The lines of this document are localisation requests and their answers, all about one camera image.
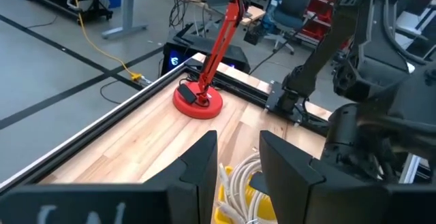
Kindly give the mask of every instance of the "black office chair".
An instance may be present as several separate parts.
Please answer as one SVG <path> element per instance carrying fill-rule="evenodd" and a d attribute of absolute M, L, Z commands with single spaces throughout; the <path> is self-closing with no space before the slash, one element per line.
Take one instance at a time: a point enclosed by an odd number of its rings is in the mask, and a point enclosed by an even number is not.
<path fill-rule="evenodd" d="M 305 14 L 307 6 L 311 0 L 281 0 L 272 15 L 276 28 L 280 30 L 280 34 L 268 34 L 265 39 L 275 40 L 274 51 L 277 50 L 280 44 L 286 42 L 285 34 L 299 30 L 313 13 Z M 286 47 L 294 53 L 294 48 L 290 44 Z"/>

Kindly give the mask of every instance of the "red round base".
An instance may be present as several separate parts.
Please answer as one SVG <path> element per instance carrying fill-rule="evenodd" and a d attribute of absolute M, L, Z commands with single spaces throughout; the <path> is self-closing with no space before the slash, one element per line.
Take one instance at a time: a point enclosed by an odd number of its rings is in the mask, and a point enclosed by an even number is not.
<path fill-rule="evenodd" d="M 185 84 L 195 94 L 200 92 L 197 82 L 187 82 Z M 199 106 L 196 103 L 188 104 L 185 98 L 183 98 L 181 94 L 178 92 L 178 90 L 176 89 L 172 97 L 172 103 L 176 106 L 176 108 L 181 113 L 190 116 L 192 118 L 198 118 L 198 119 L 215 118 L 216 116 L 218 116 L 218 114 L 220 113 L 223 107 L 223 98 L 218 93 L 218 91 L 216 91 L 212 87 L 209 87 L 209 89 L 207 90 L 207 96 L 209 100 L 207 107 Z"/>

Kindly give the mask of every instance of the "floor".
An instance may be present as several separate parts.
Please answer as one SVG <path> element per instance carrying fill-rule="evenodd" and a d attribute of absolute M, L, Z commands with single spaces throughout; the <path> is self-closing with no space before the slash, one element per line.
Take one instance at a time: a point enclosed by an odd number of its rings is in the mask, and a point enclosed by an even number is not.
<path fill-rule="evenodd" d="M 104 90 L 107 97 L 119 102 L 141 87 L 129 83 L 120 63 L 92 49 L 75 21 L 57 16 L 36 2 L 0 1 L 8 2 L 0 4 L 2 182 L 113 109 L 116 104 L 102 98 L 100 87 L 120 81 Z M 119 10 L 114 11 L 112 20 L 89 23 L 86 30 L 102 50 L 134 63 L 132 71 L 156 80 L 172 6 L 173 0 L 135 0 L 134 21 L 146 22 L 149 28 L 121 39 L 104 40 L 100 35 L 121 24 Z M 186 20 L 195 16 L 201 17 L 201 9 L 189 6 Z M 51 25 L 32 27 L 54 19 Z M 208 36 L 216 34 L 211 31 Z M 243 36 L 243 29 L 239 29 L 232 43 L 245 51 L 251 66 L 271 53 L 273 43 L 263 41 L 252 46 L 243 41 Z M 282 81 L 310 51 L 297 46 L 294 56 L 288 51 L 278 52 L 253 75 L 265 81 Z M 332 92 L 331 71 L 331 66 L 323 69 L 311 96 L 313 103 L 328 110 L 347 103 Z"/>

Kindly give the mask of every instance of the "chair base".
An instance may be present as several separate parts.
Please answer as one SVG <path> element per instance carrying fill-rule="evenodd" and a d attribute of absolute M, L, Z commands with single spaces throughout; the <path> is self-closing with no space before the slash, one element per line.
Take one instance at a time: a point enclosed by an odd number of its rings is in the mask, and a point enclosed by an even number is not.
<path fill-rule="evenodd" d="M 280 32 L 280 34 L 268 33 L 264 39 L 271 39 L 275 41 L 274 49 L 272 51 L 276 52 L 278 51 L 279 44 L 284 44 L 287 42 L 287 40 L 284 38 L 284 35 L 284 32 Z M 291 54 L 295 53 L 294 47 L 292 47 L 290 44 L 286 44 L 285 47 L 291 51 Z"/>

